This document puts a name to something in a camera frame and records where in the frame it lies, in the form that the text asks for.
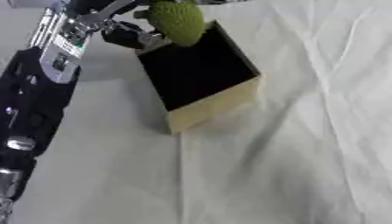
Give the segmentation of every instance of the box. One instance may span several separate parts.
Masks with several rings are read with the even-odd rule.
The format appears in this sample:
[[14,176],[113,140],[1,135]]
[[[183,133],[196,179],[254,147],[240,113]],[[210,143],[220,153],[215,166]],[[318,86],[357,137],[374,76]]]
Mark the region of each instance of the box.
[[171,133],[251,100],[261,77],[218,22],[194,46],[168,44],[138,57],[167,110]]

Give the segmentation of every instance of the white fabric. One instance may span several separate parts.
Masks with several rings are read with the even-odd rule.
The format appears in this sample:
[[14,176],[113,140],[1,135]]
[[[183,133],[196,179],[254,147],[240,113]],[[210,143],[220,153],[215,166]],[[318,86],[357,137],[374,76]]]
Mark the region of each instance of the white fabric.
[[[257,100],[169,136],[136,56],[97,37],[15,223],[392,223],[389,0],[204,9],[264,72]],[[0,12],[4,64],[40,12]]]

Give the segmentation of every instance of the label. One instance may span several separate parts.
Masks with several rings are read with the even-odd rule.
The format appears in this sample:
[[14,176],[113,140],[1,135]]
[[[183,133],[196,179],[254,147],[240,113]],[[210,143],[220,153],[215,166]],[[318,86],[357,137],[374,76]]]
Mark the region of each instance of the label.
[[64,38],[59,34],[57,35],[53,43],[59,48],[63,49],[64,51],[66,51],[67,53],[73,55],[78,59],[81,58],[84,51],[86,50],[86,45],[82,45],[82,46],[73,45],[66,38]]

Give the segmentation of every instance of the wrinkled cloth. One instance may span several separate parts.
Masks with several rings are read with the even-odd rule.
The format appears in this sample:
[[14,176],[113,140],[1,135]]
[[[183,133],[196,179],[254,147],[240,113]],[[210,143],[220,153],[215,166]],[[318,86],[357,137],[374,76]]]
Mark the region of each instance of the wrinkled cloth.
[[[15,223],[392,223],[389,1],[203,9],[263,72],[256,100],[170,136],[135,54],[96,36]],[[5,65],[40,11],[0,12]]]

